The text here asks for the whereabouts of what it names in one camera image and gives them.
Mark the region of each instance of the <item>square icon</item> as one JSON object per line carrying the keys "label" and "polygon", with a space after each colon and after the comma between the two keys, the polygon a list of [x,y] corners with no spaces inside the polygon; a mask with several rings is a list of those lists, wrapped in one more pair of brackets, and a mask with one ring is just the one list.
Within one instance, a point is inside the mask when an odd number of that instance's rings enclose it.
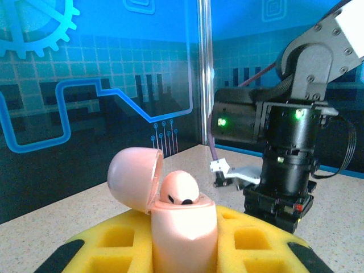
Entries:
{"label": "square icon", "polygon": [[123,0],[124,7],[135,13],[152,15],[155,12],[155,0]]}
{"label": "square icon", "polygon": [[262,21],[281,20],[287,15],[287,0],[262,0]]}

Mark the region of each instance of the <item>gear graphic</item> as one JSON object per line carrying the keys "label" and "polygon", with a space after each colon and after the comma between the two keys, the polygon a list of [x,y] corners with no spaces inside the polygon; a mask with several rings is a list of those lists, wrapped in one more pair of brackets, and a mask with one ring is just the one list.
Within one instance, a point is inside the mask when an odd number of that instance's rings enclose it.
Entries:
{"label": "gear graphic", "polygon": [[64,14],[59,13],[42,0],[23,0],[22,2],[27,2],[34,9],[41,11],[59,22],[58,27],[51,34],[40,40],[31,42],[24,41],[22,26],[15,5],[17,1],[19,0],[3,1],[8,22],[10,22],[10,32],[13,40],[0,40],[0,57],[4,57],[7,50],[15,51],[20,59],[25,59],[26,52],[29,51],[34,51],[39,57],[44,57],[43,49],[50,47],[54,51],[58,51],[59,47],[57,42],[59,40],[69,41],[66,31],[69,28],[72,30],[76,29],[76,25],[72,22],[72,17],[74,15],[80,15],[79,10],[73,7],[73,0],[64,0]]}

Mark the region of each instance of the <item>egg lid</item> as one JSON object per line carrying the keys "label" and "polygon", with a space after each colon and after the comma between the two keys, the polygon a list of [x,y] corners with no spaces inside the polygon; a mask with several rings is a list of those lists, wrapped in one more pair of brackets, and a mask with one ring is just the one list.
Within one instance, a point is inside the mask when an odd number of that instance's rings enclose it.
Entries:
{"label": "egg lid", "polygon": [[159,149],[132,147],[113,158],[107,185],[116,200],[131,209],[149,213],[162,174],[163,152]]}

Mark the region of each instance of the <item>pink figurine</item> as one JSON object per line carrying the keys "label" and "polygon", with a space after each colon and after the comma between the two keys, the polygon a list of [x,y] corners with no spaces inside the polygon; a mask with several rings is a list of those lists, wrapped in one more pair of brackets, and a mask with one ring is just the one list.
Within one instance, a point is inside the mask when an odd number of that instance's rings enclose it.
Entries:
{"label": "pink figurine", "polygon": [[107,184],[129,208],[151,214],[155,273],[216,271],[217,216],[215,203],[199,192],[184,171],[163,180],[163,154],[151,148],[127,148],[110,163]]}

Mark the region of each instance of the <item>toy head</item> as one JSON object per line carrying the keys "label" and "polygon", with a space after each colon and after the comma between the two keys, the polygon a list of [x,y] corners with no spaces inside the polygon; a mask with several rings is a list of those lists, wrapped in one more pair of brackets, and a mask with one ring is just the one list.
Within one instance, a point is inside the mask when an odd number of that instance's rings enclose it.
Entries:
{"label": "toy head", "polygon": [[163,180],[160,200],[175,205],[191,205],[198,202],[200,191],[197,182],[187,172],[171,172]]}

